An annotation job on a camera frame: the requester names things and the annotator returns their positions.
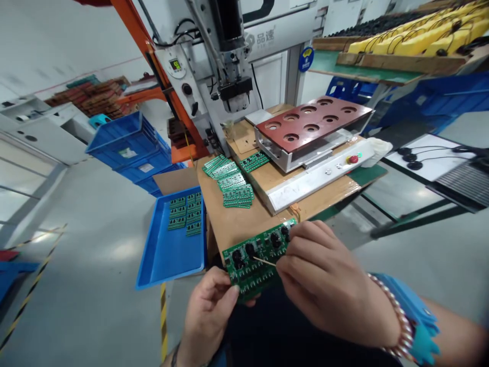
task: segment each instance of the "blue sticker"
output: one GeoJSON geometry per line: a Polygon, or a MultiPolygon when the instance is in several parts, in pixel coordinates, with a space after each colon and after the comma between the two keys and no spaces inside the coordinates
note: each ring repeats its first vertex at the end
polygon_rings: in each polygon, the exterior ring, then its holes
{"type": "Polygon", "coordinates": [[[299,57],[299,71],[306,72],[312,65],[314,60],[314,49],[312,47],[306,47],[299,57]]]}

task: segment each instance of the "hole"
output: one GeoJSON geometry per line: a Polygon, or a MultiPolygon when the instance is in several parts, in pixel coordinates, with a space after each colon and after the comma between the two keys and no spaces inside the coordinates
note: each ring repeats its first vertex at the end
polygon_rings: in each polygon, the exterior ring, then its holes
{"type": "Polygon", "coordinates": [[[333,121],[338,121],[338,116],[335,115],[327,115],[322,118],[323,120],[326,120],[326,122],[333,122],[333,121]]]}
{"type": "Polygon", "coordinates": [[[355,107],[350,107],[350,106],[348,106],[348,107],[343,107],[341,110],[342,110],[344,113],[352,113],[352,112],[356,112],[356,111],[357,111],[357,109],[356,109],[355,107]]]}
{"type": "Polygon", "coordinates": [[[294,141],[299,140],[299,135],[297,135],[297,134],[287,134],[286,136],[284,136],[284,140],[285,141],[288,141],[288,142],[294,142],[294,141]]]}
{"type": "Polygon", "coordinates": [[[311,112],[314,112],[316,110],[317,110],[317,108],[314,106],[305,106],[305,107],[301,108],[301,111],[304,113],[311,113],[311,112]]]}
{"type": "Polygon", "coordinates": [[[288,114],[288,115],[284,116],[285,121],[294,121],[294,120],[298,120],[298,119],[299,119],[299,115],[296,115],[296,114],[288,114]]]}
{"type": "Polygon", "coordinates": [[[329,104],[332,104],[333,103],[333,100],[332,99],[320,99],[318,101],[318,103],[321,105],[321,106],[327,106],[329,104]]]}
{"type": "Polygon", "coordinates": [[[273,122],[269,122],[267,125],[265,125],[265,129],[277,130],[280,126],[282,126],[281,123],[273,121],[273,122]]]}
{"type": "Polygon", "coordinates": [[[304,130],[309,132],[309,133],[313,133],[314,131],[319,130],[319,126],[314,125],[314,124],[309,124],[309,125],[304,126],[304,130]]]}

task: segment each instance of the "hand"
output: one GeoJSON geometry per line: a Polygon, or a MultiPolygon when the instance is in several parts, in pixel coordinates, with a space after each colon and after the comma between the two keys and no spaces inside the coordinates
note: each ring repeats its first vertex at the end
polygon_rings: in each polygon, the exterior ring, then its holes
{"type": "MultiPolygon", "coordinates": [[[[185,327],[177,355],[178,367],[198,367],[210,362],[223,340],[224,331],[239,296],[228,273],[211,268],[188,301],[185,327]]],[[[256,299],[247,306],[256,304],[256,299]]]]}
{"type": "Polygon", "coordinates": [[[401,335],[394,308],[351,252],[321,221],[290,231],[277,262],[290,300],[320,330],[368,347],[393,347],[401,335]]]}

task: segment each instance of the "gray floor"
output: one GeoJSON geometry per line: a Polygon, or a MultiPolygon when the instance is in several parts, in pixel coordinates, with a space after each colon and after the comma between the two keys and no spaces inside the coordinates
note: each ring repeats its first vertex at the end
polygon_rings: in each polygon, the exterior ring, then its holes
{"type": "MultiPolygon", "coordinates": [[[[395,214],[438,197],[398,172],[368,193],[395,214]]],[[[32,294],[0,365],[156,366],[160,362],[159,288],[134,289],[154,198],[111,169],[89,160],[66,173],[42,228],[68,223],[32,294]]],[[[387,272],[415,291],[482,322],[487,305],[489,211],[371,241],[373,227],[358,208],[380,216],[362,200],[328,221],[369,271],[387,272]]],[[[42,261],[56,236],[26,245],[21,260],[42,261]]],[[[168,284],[169,347],[179,340],[186,303],[198,277],[168,284]]],[[[0,324],[4,335],[33,276],[27,276],[0,324]]]]}

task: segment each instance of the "red emergency stop button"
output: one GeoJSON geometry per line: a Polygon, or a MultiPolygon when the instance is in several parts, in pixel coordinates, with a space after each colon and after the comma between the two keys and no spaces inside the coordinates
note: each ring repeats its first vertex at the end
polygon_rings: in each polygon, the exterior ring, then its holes
{"type": "Polygon", "coordinates": [[[358,157],[356,155],[352,155],[348,158],[348,163],[355,164],[356,162],[358,162],[358,157]]]}

